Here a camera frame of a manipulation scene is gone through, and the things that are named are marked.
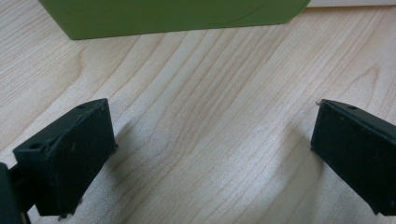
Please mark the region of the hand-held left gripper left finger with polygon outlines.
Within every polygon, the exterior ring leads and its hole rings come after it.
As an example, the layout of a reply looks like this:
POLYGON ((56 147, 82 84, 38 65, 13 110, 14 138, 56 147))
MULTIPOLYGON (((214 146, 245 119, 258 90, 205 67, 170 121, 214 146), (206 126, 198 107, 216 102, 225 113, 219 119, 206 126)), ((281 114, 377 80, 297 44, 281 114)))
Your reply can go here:
POLYGON ((106 98, 71 109, 13 150, 22 209, 73 214, 115 149, 106 98))

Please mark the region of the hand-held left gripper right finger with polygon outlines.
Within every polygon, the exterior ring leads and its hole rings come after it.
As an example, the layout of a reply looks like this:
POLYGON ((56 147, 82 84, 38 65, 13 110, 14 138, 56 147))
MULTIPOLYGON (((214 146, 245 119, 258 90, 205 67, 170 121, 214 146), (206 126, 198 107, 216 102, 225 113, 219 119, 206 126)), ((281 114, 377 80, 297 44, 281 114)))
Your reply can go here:
POLYGON ((321 100, 311 149, 375 214, 396 216, 396 126, 356 106, 321 100))

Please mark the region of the green box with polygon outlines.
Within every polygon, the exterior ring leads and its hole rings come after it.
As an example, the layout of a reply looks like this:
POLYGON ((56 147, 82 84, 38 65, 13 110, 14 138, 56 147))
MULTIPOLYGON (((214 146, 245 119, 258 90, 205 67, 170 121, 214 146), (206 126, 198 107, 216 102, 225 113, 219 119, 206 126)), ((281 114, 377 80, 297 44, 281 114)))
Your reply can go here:
POLYGON ((280 24, 311 0, 38 0, 73 40, 280 24))

